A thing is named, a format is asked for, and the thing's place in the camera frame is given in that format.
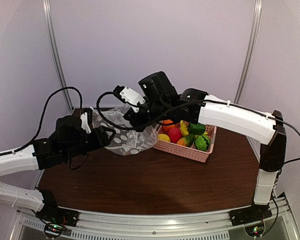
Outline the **green striped toy watermelon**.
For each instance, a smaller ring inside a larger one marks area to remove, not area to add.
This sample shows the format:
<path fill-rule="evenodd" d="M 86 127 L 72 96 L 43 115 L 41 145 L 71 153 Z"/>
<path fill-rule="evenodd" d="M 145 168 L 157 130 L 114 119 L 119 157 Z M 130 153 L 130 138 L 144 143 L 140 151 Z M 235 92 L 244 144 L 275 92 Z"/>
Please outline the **green striped toy watermelon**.
<path fill-rule="evenodd" d="M 206 152 L 211 145 L 211 139 L 207 135 L 198 135 L 195 138 L 194 146 L 197 150 Z"/>

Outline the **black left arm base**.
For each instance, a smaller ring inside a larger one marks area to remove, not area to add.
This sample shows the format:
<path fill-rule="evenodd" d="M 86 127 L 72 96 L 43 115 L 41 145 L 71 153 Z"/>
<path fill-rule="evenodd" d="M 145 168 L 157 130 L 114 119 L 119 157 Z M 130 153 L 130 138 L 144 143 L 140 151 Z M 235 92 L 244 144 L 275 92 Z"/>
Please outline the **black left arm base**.
<path fill-rule="evenodd" d="M 39 190 L 43 197 L 43 207 L 36 214 L 45 221 L 76 227 L 79 212 L 59 207 L 54 195 L 49 190 Z"/>

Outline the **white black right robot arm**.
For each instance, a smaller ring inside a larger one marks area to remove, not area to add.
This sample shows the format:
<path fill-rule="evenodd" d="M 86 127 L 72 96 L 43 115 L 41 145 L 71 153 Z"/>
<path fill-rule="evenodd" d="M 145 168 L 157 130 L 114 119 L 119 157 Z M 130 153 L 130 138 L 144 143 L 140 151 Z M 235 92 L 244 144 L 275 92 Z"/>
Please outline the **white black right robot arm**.
<path fill-rule="evenodd" d="M 169 119 L 213 125 L 255 139 L 265 147 L 259 160 L 259 171 L 252 206 L 246 210 L 249 220 L 258 220 L 270 202 L 276 175 L 283 166 L 287 136 L 281 116 L 238 106 L 194 88 L 177 95 L 146 90 L 141 96 L 129 87 L 119 91 L 118 98 L 132 109 L 124 116 L 137 130 Z"/>

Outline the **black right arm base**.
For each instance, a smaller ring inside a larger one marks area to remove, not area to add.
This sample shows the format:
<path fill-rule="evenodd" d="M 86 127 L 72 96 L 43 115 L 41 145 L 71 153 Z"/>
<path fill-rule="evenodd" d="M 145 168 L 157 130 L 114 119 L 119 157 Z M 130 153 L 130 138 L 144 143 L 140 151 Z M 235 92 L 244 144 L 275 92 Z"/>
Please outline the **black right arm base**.
<path fill-rule="evenodd" d="M 253 203 L 251 206 L 234 209 L 229 212 L 232 226 L 246 225 L 270 218 L 271 216 L 272 211 L 269 204 L 258 205 Z"/>

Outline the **clear polka dot zip bag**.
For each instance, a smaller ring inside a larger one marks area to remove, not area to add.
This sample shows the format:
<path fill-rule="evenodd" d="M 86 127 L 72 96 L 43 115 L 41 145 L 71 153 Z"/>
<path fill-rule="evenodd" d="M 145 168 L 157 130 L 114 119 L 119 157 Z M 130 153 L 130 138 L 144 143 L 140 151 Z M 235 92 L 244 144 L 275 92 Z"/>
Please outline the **clear polka dot zip bag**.
<path fill-rule="evenodd" d="M 103 111 L 103 115 L 120 127 L 130 127 L 130 123 L 124 119 L 124 114 L 130 109 L 127 104 Z M 135 130 L 118 129 L 107 123 L 98 113 L 93 111 L 93 127 L 108 127 L 115 130 L 111 143 L 105 147 L 108 151 L 121 156 L 135 155 L 150 148 L 153 148 L 158 140 L 158 132 L 153 126 L 148 126 L 142 132 Z"/>

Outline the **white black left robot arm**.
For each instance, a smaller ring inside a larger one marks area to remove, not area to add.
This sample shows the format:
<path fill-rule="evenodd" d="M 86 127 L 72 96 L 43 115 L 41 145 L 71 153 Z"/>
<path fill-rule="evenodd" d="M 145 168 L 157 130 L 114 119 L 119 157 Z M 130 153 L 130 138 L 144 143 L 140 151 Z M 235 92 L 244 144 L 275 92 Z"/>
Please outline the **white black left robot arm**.
<path fill-rule="evenodd" d="M 0 177 L 68 164 L 73 158 L 108 146 L 115 134 L 114 129 L 106 126 L 90 128 L 85 114 L 59 118 L 55 131 L 48 138 L 32 140 L 26 147 L 0 152 Z M 24 189 L 0 181 L 0 203 L 41 212 L 51 222 L 62 218 L 62 211 L 48 190 Z"/>

